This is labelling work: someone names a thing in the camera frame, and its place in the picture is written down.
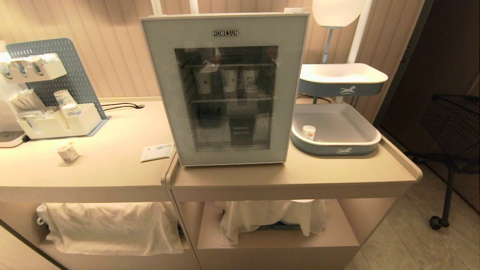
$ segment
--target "glass door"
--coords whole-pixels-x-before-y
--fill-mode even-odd
[[[175,49],[196,151],[270,148],[277,52]]]
[[[142,19],[182,165],[284,162],[308,14]]]

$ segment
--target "dark brown door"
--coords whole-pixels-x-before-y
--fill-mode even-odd
[[[466,95],[479,74],[479,1],[435,0],[380,126],[412,151],[434,142],[420,118],[432,94]]]

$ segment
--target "blue and white tray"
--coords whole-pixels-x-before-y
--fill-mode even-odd
[[[313,141],[302,127],[316,128]],[[300,150],[316,156],[360,156],[375,151],[380,132],[349,104],[297,104],[290,135]]]
[[[304,64],[299,92],[318,97],[373,96],[388,76],[363,63]]]

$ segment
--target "gray floor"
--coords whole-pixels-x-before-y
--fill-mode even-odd
[[[345,270],[480,270],[480,215],[454,193],[450,227],[432,230],[428,220],[441,216],[446,185],[419,167],[423,179],[399,198]]]

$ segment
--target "gray pegboard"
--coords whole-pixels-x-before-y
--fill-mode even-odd
[[[34,89],[47,106],[58,106],[53,93],[67,89],[77,103],[94,103],[100,117],[103,120],[107,119],[70,39],[56,38],[13,43],[7,44],[6,48],[12,58],[56,52],[67,74],[54,80],[27,83],[28,88]]]

